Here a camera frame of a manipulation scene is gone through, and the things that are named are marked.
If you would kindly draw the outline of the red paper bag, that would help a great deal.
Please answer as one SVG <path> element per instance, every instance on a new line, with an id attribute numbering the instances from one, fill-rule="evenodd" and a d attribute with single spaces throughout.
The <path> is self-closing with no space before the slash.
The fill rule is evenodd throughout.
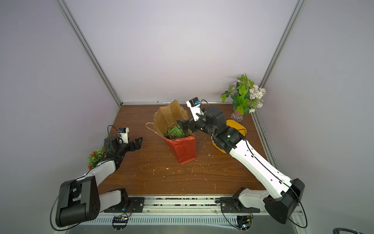
<path id="1" fill-rule="evenodd" d="M 197 159 L 195 136 L 190 131 L 184 133 L 177 123 L 188 119 L 187 111 L 175 100 L 159 107 L 153 116 L 153 127 L 148 127 L 165 140 L 181 165 Z"/>

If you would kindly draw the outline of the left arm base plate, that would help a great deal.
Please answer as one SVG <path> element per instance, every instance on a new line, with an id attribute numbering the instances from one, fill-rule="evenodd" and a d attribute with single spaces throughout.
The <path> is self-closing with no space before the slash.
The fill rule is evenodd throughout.
<path id="1" fill-rule="evenodd" d="M 105 213 L 142 213 L 145 204 L 144 197 L 129 197 L 125 202 L 120 202 L 106 210 Z"/>

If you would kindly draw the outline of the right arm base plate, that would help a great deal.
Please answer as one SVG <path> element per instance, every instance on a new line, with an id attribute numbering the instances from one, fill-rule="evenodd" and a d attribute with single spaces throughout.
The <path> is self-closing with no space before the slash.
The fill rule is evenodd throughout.
<path id="1" fill-rule="evenodd" d="M 258 208 L 245 208 L 238 201 L 229 197 L 221 197 L 215 201 L 215 203 L 220 205 L 222 213 L 254 213 L 259 214 L 261 212 Z"/>

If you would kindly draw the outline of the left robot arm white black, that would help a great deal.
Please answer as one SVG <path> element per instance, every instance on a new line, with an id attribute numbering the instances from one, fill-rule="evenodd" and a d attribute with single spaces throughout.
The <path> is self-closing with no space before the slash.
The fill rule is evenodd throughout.
<path id="1" fill-rule="evenodd" d="M 83 222 L 94 220 L 97 216 L 114 206 L 122 208 L 122 212 L 131 212 L 134 204 L 126 189 L 120 188 L 100 194 L 98 186 L 122 164 L 127 152 L 140 150 L 143 138 L 124 141 L 123 138 L 110 136 L 104 140 L 104 150 L 97 150 L 92 157 L 99 157 L 98 164 L 92 166 L 87 173 L 61 184 L 59 194 L 54 201 L 50 213 L 52 228 L 63 231 Z"/>

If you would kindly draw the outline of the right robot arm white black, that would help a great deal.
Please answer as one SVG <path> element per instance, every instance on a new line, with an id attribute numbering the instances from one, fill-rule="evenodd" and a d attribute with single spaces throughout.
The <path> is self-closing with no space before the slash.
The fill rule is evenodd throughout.
<path id="1" fill-rule="evenodd" d="M 250 145 L 242 129 L 227 125 L 220 108 L 200 106 L 197 100 L 187 102 L 192 118 L 178 121 L 184 133 L 202 131 L 210 135 L 219 149 L 238 160 L 266 188 L 268 194 L 263 198 L 266 211 L 277 222 L 286 224 L 295 208 L 302 205 L 305 184 L 272 166 Z"/>

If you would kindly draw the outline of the green condiment packet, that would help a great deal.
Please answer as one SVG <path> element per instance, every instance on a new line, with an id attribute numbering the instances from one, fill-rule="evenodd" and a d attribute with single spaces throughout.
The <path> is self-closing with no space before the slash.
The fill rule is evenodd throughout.
<path id="1" fill-rule="evenodd" d="M 172 129 L 170 129 L 165 134 L 165 138 L 170 139 L 170 140 L 176 140 L 176 139 L 181 139 L 185 137 L 186 135 L 183 133 L 181 127 L 178 124 L 175 125 Z"/>

